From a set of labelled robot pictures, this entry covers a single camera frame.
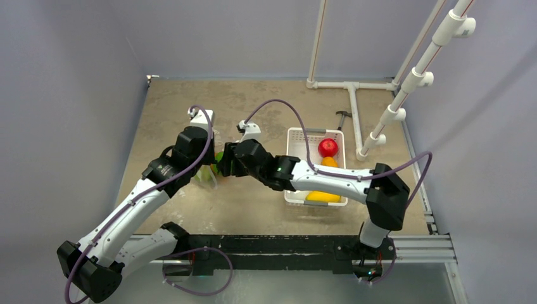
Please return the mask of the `green ridged squash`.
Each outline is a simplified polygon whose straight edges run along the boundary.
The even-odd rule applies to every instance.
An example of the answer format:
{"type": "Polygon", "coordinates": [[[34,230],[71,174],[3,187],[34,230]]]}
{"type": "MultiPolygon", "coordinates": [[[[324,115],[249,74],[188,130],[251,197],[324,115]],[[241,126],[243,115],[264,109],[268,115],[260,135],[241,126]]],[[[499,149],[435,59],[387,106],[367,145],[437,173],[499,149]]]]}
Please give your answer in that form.
{"type": "Polygon", "coordinates": [[[210,165],[211,167],[211,170],[212,172],[215,174],[215,175],[219,175],[220,174],[220,170],[218,169],[218,164],[220,163],[222,157],[223,157],[223,154],[224,152],[223,151],[220,151],[218,153],[215,153],[215,163],[212,163],[210,165]]]}

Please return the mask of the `clear zip top bag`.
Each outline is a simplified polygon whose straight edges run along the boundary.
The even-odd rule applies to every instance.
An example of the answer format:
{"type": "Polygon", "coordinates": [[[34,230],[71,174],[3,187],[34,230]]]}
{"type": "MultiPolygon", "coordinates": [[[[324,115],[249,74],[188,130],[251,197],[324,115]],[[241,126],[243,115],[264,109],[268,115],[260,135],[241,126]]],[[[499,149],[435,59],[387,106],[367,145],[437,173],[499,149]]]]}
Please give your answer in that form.
{"type": "MultiPolygon", "coordinates": [[[[214,144],[215,144],[215,159],[217,162],[222,158],[222,153],[224,150],[224,142],[222,136],[218,130],[214,132],[214,144]]],[[[203,165],[198,173],[194,176],[194,182],[203,188],[216,190],[218,188],[217,176],[218,169],[216,164],[203,165]]]]}

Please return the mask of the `red apple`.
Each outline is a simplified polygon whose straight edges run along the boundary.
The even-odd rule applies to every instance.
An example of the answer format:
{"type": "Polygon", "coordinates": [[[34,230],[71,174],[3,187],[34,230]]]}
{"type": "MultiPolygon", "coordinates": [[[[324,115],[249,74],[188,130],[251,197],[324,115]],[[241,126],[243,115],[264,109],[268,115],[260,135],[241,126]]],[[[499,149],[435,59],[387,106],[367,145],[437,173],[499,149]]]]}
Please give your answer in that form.
{"type": "Polygon", "coordinates": [[[334,139],[326,138],[319,142],[319,145],[317,146],[317,151],[319,155],[323,158],[334,157],[339,152],[339,146],[334,139]]]}

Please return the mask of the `green lime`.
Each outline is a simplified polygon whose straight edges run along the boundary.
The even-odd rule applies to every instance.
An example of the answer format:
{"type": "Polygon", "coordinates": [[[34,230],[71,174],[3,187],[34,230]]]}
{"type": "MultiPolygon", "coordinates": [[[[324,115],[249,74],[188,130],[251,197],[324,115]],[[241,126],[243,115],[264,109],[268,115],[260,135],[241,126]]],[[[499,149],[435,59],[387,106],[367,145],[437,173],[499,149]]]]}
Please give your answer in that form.
{"type": "Polygon", "coordinates": [[[203,165],[194,178],[199,183],[211,183],[213,182],[213,172],[209,166],[203,165]]]}

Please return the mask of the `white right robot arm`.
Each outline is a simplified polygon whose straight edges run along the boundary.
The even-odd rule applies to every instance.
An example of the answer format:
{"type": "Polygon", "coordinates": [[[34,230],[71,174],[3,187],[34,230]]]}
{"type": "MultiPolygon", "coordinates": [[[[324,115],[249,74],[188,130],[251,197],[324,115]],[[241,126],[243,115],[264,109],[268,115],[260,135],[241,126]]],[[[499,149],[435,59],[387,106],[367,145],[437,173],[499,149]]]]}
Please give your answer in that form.
{"type": "Polygon", "coordinates": [[[365,258],[380,250],[391,231],[403,226],[410,189],[391,167],[345,169],[311,165],[296,156],[274,156],[255,139],[225,145],[217,168],[225,177],[251,176],[274,191],[321,191],[367,207],[368,219],[355,241],[365,258]]]}

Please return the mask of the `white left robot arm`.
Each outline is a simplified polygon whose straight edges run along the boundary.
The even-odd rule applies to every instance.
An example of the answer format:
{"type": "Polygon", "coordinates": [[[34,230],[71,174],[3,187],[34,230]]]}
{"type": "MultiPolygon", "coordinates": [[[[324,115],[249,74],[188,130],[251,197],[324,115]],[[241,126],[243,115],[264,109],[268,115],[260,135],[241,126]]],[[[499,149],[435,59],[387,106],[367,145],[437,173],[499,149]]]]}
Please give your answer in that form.
{"type": "Polygon", "coordinates": [[[67,278],[64,301],[73,303],[72,286],[83,294],[78,303],[101,303],[119,287],[122,279],[155,258],[180,259],[189,250],[189,233],[169,222],[153,234],[128,245],[141,224],[159,207],[188,185],[203,165],[214,163],[211,127],[188,126],[174,145],[165,148],[141,174],[127,197],[79,241],[65,241],[57,250],[67,278]]]}

